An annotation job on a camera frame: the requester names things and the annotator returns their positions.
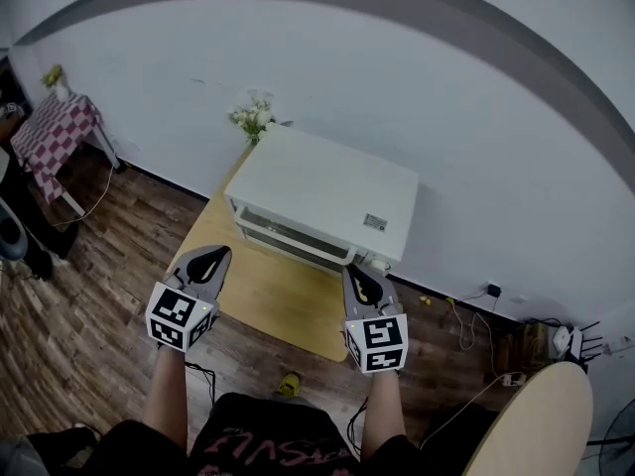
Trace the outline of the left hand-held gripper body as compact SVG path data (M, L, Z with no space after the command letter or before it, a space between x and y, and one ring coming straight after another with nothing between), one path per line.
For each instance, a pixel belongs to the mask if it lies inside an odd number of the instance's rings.
M212 327L219 314L223 279L189 283L188 263L198 247L180 255L168 277L155 283L145 312L148 335L160 344L188 352Z

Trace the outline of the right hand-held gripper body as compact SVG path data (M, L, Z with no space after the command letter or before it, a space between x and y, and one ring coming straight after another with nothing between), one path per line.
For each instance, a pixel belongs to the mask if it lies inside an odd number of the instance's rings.
M378 307L363 306L354 296L346 267L342 272L345 311L342 329L346 348L364 374L401 370L408 353L408 323L394 285L376 270L358 266L383 289Z

